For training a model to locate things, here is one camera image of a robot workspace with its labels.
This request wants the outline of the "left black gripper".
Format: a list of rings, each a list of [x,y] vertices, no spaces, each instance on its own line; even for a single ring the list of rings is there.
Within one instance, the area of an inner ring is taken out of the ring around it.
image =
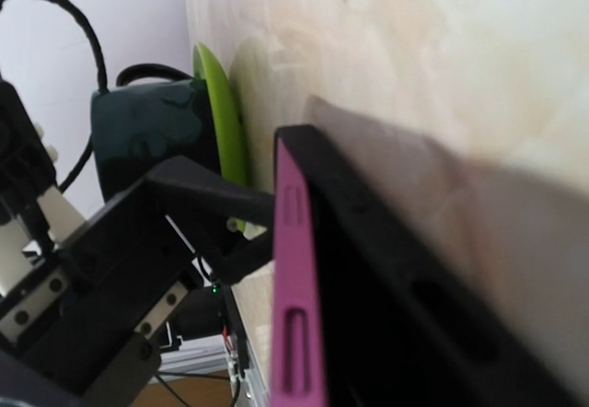
[[[272,223],[274,196],[173,157],[85,220],[56,190],[1,227],[1,402],[128,406],[161,364],[156,333],[199,284],[203,258],[221,284],[273,259],[273,231],[167,220],[162,197],[216,215]]]

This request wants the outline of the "black phone case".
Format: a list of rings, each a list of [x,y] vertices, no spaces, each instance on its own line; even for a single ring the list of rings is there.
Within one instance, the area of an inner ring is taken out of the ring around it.
[[[327,406],[575,406],[318,128],[277,130],[306,180]]]

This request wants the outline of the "purple phone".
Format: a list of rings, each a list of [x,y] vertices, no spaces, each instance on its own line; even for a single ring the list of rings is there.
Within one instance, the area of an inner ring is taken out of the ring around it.
[[[323,326],[309,192],[282,141],[276,144],[271,406],[327,406]]]

